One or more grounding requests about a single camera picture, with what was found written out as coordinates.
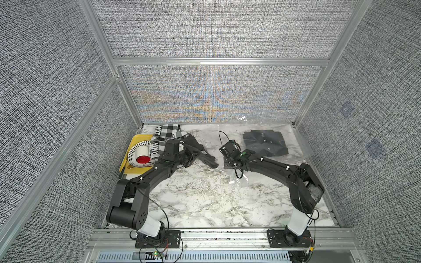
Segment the black shirt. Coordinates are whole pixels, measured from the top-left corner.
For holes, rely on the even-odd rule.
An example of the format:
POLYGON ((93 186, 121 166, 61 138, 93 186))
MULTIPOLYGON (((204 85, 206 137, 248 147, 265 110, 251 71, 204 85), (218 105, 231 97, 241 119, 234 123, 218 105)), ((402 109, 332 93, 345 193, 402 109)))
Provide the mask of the black shirt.
POLYGON ((284 136, 274 130, 251 130, 243 133, 247 149, 265 157, 278 157, 289 154, 284 136))

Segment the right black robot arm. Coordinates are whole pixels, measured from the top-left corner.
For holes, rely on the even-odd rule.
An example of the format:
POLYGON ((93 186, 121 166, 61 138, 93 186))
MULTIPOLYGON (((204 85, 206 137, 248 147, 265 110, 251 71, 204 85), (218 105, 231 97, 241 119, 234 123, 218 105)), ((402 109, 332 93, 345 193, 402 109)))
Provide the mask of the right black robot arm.
POLYGON ((325 192, 312 167, 306 163, 281 163, 249 149, 241 151, 234 140, 228 141, 219 151, 229 169, 259 173, 288 187, 293 210, 286 231, 291 236, 302 236, 313 220, 311 216, 325 192))

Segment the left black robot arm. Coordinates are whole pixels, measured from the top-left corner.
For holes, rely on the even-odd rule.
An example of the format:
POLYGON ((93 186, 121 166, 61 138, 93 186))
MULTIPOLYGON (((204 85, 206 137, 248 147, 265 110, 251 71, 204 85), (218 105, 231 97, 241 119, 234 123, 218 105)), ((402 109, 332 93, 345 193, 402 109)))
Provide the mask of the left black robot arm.
POLYGON ((165 153, 146 173, 133 179, 119 180, 107 211, 107 222, 145 236, 161 236, 164 224, 149 215, 150 192, 170 178, 179 166, 191 166, 200 154, 188 149, 175 154, 165 153))

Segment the clear vacuum bag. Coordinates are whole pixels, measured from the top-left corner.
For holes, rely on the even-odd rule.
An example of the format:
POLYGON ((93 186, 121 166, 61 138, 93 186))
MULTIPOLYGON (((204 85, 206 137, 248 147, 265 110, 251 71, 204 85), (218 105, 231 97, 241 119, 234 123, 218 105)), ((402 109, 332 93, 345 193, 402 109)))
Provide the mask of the clear vacuum bag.
POLYGON ((207 124, 193 129, 221 169, 269 178, 288 187, 293 202, 320 200, 324 187, 287 124, 207 124))

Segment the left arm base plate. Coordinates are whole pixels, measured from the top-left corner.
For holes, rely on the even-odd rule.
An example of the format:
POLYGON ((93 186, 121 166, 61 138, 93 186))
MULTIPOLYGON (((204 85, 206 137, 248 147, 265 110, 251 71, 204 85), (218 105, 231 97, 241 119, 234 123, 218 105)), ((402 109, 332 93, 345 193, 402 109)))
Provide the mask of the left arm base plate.
POLYGON ((163 232, 164 236, 150 237, 140 235, 136 239, 135 247, 140 248, 180 248, 181 234, 179 230, 163 232))

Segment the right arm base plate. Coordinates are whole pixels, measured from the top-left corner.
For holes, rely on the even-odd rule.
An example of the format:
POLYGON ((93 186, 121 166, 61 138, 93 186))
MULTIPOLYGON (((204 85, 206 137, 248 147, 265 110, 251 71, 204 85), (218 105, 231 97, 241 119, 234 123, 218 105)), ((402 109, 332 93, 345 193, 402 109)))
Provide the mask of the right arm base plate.
POLYGON ((314 244, 309 230, 305 230, 301 236, 289 229, 268 229, 266 234, 271 248, 308 248, 314 244))

